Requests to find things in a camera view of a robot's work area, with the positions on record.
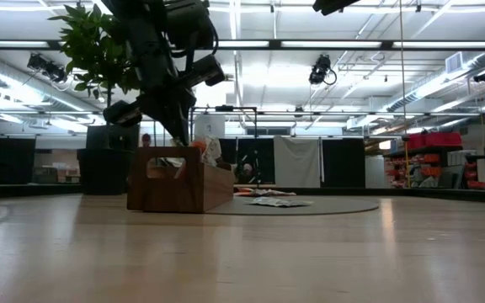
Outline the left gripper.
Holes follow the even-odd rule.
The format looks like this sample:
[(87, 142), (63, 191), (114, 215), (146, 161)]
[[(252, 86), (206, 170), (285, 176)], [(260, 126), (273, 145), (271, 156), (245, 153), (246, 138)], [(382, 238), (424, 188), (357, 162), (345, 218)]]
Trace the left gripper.
[(221, 64), (213, 55), (193, 62), (181, 76), (166, 40), (140, 40), (139, 99), (112, 104), (103, 116), (108, 123), (123, 127), (137, 125), (148, 116), (182, 146), (189, 143), (189, 111), (197, 100), (192, 88), (202, 82), (212, 87), (224, 80)]

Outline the wooden tea organizer box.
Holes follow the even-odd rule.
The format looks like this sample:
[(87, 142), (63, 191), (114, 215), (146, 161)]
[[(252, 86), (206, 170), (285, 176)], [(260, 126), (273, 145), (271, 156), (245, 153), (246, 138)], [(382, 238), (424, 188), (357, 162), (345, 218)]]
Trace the wooden tea organizer box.
[[(148, 167), (162, 157), (183, 158), (182, 167)], [(197, 147), (140, 147), (131, 165), (126, 209), (203, 214), (233, 198), (235, 176), (201, 161)]]

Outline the green yellow tea packet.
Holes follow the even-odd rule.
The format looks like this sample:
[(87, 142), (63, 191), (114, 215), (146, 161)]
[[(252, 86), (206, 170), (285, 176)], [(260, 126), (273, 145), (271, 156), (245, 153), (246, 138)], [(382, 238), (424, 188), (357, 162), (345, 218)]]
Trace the green yellow tea packet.
[(307, 207), (313, 205), (312, 201), (305, 200), (288, 200), (288, 199), (276, 199), (272, 197), (258, 197), (249, 202), (250, 205), (277, 207), (277, 208), (294, 208), (294, 207)]

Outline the white panel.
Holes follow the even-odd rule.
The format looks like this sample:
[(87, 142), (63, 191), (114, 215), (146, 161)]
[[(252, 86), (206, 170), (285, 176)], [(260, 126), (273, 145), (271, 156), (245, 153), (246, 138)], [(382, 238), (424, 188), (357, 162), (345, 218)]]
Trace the white panel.
[(201, 114), (194, 120), (194, 135), (196, 138), (217, 137), (223, 138), (226, 130), (224, 115)]

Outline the black partition panel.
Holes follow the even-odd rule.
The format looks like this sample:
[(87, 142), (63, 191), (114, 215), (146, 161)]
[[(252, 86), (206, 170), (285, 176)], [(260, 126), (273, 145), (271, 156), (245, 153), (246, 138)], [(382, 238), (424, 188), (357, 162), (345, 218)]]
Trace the black partition panel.
[(34, 139), (0, 138), (0, 184), (30, 183), (34, 159)]
[(115, 149), (133, 152), (139, 145), (139, 125), (91, 125), (88, 127), (88, 149)]
[(273, 184), (272, 139), (220, 139), (222, 158), (234, 166), (237, 184)]
[(322, 141), (324, 188), (365, 188), (365, 145), (362, 139)]

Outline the potted green plant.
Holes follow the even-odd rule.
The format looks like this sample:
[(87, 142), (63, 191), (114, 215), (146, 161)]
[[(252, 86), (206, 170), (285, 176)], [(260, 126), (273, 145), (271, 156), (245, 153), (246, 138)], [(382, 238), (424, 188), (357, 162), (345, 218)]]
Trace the potted green plant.
[[(82, 5), (65, 9), (67, 13), (59, 19), (66, 23), (61, 29), (61, 52), (71, 59), (66, 72), (75, 68), (85, 71), (77, 76), (75, 89), (95, 98), (104, 97), (107, 105), (112, 104), (116, 88), (124, 93), (137, 90), (139, 82), (127, 58), (125, 42), (116, 36), (115, 19), (102, 13), (98, 5), (90, 10)], [(87, 195), (123, 194), (134, 151), (87, 147), (78, 150), (83, 192)]]

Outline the black overhead light bar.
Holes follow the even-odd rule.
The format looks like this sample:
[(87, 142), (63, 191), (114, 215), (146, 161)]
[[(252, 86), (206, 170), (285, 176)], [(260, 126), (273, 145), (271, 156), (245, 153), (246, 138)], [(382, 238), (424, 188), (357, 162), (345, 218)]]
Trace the black overhead light bar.
[[(0, 50), (58, 51), (60, 40), (0, 40)], [(224, 51), (485, 51), (485, 40), (220, 40)]]

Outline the white curtain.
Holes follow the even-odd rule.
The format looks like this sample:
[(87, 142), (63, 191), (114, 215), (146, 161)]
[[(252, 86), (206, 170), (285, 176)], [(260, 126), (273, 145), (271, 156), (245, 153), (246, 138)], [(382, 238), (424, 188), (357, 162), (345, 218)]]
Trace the white curtain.
[(281, 188), (319, 188), (319, 145), (317, 139), (275, 136), (274, 180)]

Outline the thin black crossbar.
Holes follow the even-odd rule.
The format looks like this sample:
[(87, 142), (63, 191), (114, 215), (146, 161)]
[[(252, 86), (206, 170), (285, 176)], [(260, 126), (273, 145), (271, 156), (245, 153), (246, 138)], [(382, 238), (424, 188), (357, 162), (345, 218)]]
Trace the thin black crossbar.
[(267, 115), (267, 116), (366, 116), (366, 115), (375, 115), (375, 116), (384, 116), (384, 117), (399, 117), (399, 116), (414, 116), (414, 117), (419, 117), (419, 116), (424, 116), (424, 117), (430, 117), (430, 116), (442, 116), (442, 117), (475, 117), (479, 115), (484, 115), (485, 112), (349, 112), (349, 111), (339, 111), (339, 112), (333, 112), (333, 111), (326, 111), (326, 112), (289, 112), (289, 111), (254, 111), (250, 109), (245, 109), (245, 110), (234, 110), (234, 111), (211, 111), (211, 110), (201, 110), (201, 111), (194, 111), (192, 112), (192, 115), (197, 115), (197, 114), (224, 114), (224, 115), (248, 115), (255, 117), (260, 116), (260, 115)]

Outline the round grey mat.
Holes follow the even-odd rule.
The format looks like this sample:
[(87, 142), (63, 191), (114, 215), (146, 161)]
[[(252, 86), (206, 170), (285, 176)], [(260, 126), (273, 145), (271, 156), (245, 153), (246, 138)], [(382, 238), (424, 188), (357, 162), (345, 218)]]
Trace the round grey mat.
[(339, 215), (376, 210), (379, 203), (365, 199), (338, 196), (285, 196), (276, 199), (312, 201), (307, 207), (277, 208), (250, 205), (255, 198), (234, 197), (231, 202), (207, 211), (208, 215)]

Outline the shelf with orange bins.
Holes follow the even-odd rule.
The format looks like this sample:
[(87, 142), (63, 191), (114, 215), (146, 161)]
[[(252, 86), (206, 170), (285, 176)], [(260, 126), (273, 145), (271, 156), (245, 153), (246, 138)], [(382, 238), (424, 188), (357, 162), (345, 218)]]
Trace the shelf with orange bins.
[(485, 189), (485, 156), (459, 146), (430, 146), (384, 156), (394, 189)]

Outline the black metal table frame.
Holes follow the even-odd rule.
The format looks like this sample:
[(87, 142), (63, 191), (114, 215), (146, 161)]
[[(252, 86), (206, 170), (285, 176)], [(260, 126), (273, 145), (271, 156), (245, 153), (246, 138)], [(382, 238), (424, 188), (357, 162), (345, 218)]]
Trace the black metal table frame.
[[(27, 196), (80, 194), (82, 191), (83, 189), (80, 184), (0, 184), (0, 199)], [(280, 191), (306, 196), (402, 196), (485, 203), (485, 190), (474, 189), (280, 188)]]

